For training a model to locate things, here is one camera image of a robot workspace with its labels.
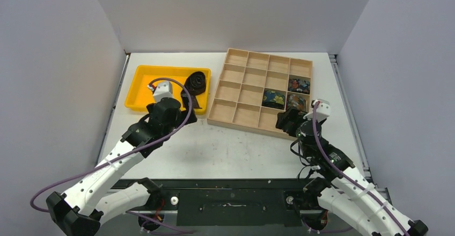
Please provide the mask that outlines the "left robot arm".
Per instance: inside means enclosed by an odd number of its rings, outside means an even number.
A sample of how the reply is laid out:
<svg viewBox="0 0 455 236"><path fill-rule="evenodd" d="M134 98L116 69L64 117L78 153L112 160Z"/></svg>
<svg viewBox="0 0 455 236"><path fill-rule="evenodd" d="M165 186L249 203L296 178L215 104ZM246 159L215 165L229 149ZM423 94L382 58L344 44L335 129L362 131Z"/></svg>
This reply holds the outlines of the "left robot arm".
<svg viewBox="0 0 455 236"><path fill-rule="evenodd" d="M47 197L49 214L65 235L95 235L102 224L130 209L144 206L151 210L159 205L160 187L149 178L107 193L177 130L197 120L191 102L181 110L178 100L162 98L146 108L148 113L127 129L92 172L79 176L79 182L64 192Z"/></svg>

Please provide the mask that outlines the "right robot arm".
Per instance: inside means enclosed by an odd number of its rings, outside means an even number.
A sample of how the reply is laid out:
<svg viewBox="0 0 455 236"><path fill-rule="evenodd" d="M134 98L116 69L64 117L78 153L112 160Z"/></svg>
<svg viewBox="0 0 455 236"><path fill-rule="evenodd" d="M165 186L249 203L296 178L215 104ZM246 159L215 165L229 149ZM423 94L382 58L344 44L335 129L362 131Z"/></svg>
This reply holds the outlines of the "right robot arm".
<svg viewBox="0 0 455 236"><path fill-rule="evenodd" d="M303 201L335 214L361 235L427 235L421 220L412 220L387 201L353 161L322 136L327 115L318 109L303 114L295 108L277 114L275 127L295 138L297 156L319 177L303 188Z"/></svg>

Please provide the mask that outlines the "yellow plastic tray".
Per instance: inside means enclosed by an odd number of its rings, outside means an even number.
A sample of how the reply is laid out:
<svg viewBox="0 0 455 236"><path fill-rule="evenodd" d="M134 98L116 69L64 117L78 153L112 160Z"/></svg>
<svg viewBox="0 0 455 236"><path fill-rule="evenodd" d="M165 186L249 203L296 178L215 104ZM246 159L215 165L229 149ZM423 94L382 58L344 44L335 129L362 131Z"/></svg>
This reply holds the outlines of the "yellow plastic tray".
<svg viewBox="0 0 455 236"><path fill-rule="evenodd" d="M135 112L146 112L146 106L155 102L152 91L148 87L150 82L154 79L164 77L184 84L191 74L198 71L204 73L206 77L206 89L203 93L195 97L199 105L199 108L195 109L195 113L197 115L203 115L207 110L210 86L211 70L208 68L140 65L133 76L124 105Z"/></svg>

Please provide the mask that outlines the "blue yellow floral tie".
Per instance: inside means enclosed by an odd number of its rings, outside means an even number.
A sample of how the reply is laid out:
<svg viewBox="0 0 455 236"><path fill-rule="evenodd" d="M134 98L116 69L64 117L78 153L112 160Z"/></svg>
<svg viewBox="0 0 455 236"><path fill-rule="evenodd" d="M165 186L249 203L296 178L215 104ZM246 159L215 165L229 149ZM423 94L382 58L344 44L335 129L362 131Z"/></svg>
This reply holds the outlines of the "blue yellow floral tie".
<svg viewBox="0 0 455 236"><path fill-rule="evenodd" d="M284 109L285 94L280 91L266 88L263 92L261 105L269 108Z"/></svg>

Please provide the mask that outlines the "wooden compartment box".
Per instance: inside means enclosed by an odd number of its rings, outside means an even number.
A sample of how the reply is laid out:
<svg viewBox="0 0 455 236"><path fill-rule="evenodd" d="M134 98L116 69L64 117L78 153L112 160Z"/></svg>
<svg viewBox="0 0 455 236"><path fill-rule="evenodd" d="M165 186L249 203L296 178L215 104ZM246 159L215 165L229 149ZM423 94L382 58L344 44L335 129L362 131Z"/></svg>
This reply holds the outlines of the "wooden compartment box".
<svg viewBox="0 0 455 236"><path fill-rule="evenodd" d="M208 123L245 132L290 138L276 129L277 114L286 111L288 94L299 94L306 99L308 112L312 95L313 62L301 58L284 57L248 50L228 49L216 86ZM288 91L290 78L311 82L310 94ZM285 94L285 108L261 105L265 89Z"/></svg>

